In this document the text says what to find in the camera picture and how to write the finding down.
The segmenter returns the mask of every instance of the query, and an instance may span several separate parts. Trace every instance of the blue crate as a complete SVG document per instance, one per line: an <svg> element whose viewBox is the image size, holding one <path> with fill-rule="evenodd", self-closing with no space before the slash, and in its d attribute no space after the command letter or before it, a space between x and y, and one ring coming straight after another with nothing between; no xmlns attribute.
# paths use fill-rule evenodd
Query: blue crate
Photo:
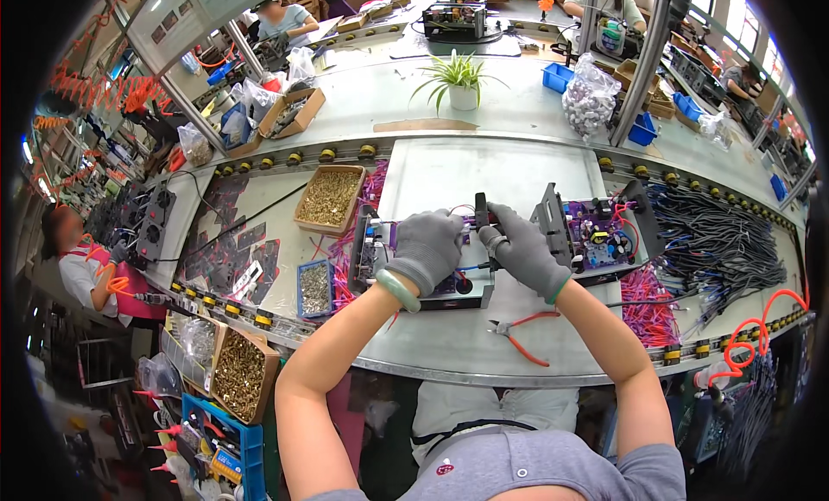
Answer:
<svg viewBox="0 0 829 501"><path fill-rule="evenodd" d="M550 88L554 91L565 92L567 83L573 79L573 70L565 68L558 63L552 63L542 70L544 77L542 83L545 88Z"/></svg>
<svg viewBox="0 0 829 501"><path fill-rule="evenodd" d="M328 267L328 286L330 290L330 298L331 301L328 303L328 308L321 311L321 312L313 312L311 314L305 314L303 308L303 290L299 285L299 277L302 276L303 270L306 268L313 268L317 265L325 265ZM334 266L328 260L314 260L313 262L308 262L303 264L297 268L297 316L300 318L318 318L324 315L329 315L334 311Z"/></svg>
<svg viewBox="0 0 829 501"><path fill-rule="evenodd" d="M207 85L208 86L215 86L217 83L219 83L219 81L222 80L225 77L227 72L230 71L231 68L233 68L233 64L235 62L236 61L234 61L234 60L229 61L224 66L221 66L219 69L217 69L216 71L211 73L210 77L207 77Z"/></svg>
<svg viewBox="0 0 829 501"><path fill-rule="evenodd" d="M656 137L657 129L653 126L651 113L637 114L630 132L627 134L627 139L639 145L649 145Z"/></svg>
<svg viewBox="0 0 829 501"><path fill-rule="evenodd" d="M693 98L687 97L681 92L675 92L673 94L673 99L674 103L677 104L677 109L679 109L682 114L687 116L691 122L696 122L699 119L700 114L706 113L696 104L696 102L694 102Z"/></svg>
<svg viewBox="0 0 829 501"><path fill-rule="evenodd" d="M222 424L239 432L244 501L264 501L267 499L268 496L264 489L264 433L262 432L262 425L245 425L220 407L216 407L204 399L182 393L181 413L188 416L193 408L209 413L210 416L219 419Z"/></svg>
<svg viewBox="0 0 829 501"><path fill-rule="evenodd" d="M221 126L224 127L225 123L231 119L231 115L238 111L242 113L245 118L248 117L247 112L245 111L244 104L242 102L237 102L233 107L231 107L227 113L221 115ZM244 145L248 142L248 137L250 136L250 122L247 120L244 121L242 126L242 137L239 139L239 143L232 143L231 144L231 135L230 134L222 134L221 140L225 143L225 149L234 149L237 146Z"/></svg>
<svg viewBox="0 0 829 501"><path fill-rule="evenodd" d="M788 190L786 189L786 185L783 184L782 179L780 179L780 176L777 174L772 175L772 179L769 182L772 184L774 195L778 198L778 201L785 199L788 195Z"/></svg>

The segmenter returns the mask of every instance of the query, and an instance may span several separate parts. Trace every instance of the woman's hand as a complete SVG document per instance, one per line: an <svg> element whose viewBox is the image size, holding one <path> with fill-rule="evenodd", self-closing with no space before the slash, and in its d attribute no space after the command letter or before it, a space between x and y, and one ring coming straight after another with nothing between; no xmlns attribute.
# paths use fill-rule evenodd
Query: woman's hand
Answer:
<svg viewBox="0 0 829 501"><path fill-rule="evenodd" d="M429 296L461 260L462 229L463 219L446 209L411 215L397 225L395 257L386 268L411 280L420 296Z"/></svg>
<svg viewBox="0 0 829 501"><path fill-rule="evenodd" d="M487 251L495 254L498 262L513 277L552 303L570 278L570 269L559 265L550 254L550 248L538 226L521 218L509 206L487 203L489 211L498 217L506 238L492 226L478 232Z"/></svg>

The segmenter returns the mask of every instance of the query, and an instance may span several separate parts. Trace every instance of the circuit board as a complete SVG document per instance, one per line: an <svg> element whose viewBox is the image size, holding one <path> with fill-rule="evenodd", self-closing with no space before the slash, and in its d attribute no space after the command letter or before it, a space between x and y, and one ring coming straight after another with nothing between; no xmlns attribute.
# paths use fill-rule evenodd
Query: circuit board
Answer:
<svg viewBox="0 0 829 501"><path fill-rule="evenodd" d="M608 201L567 201L562 209L576 268L590 270L630 263L631 238L622 229L622 221L614 218Z"/></svg>

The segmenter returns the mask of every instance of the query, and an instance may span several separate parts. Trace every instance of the brass screw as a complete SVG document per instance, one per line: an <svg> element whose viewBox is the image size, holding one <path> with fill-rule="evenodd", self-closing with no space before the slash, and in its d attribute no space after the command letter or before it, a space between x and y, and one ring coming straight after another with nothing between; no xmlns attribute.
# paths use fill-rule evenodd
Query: brass screw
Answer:
<svg viewBox="0 0 829 501"><path fill-rule="evenodd" d="M297 218L317 224L339 226L346 218L351 198L358 192L356 172L324 172L308 185L308 193Z"/></svg>

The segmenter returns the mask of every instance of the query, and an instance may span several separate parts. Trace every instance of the black hair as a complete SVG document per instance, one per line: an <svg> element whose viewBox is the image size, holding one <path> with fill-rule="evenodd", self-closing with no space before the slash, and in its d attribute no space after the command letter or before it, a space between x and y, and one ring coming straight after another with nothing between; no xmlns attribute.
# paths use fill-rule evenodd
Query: black hair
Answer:
<svg viewBox="0 0 829 501"><path fill-rule="evenodd" d="M52 214L57 207L56 203L47 206L41 216L41 230L43 231L43 246L41 246L41 259L49 260L57 257L57 223Z"/></svg>

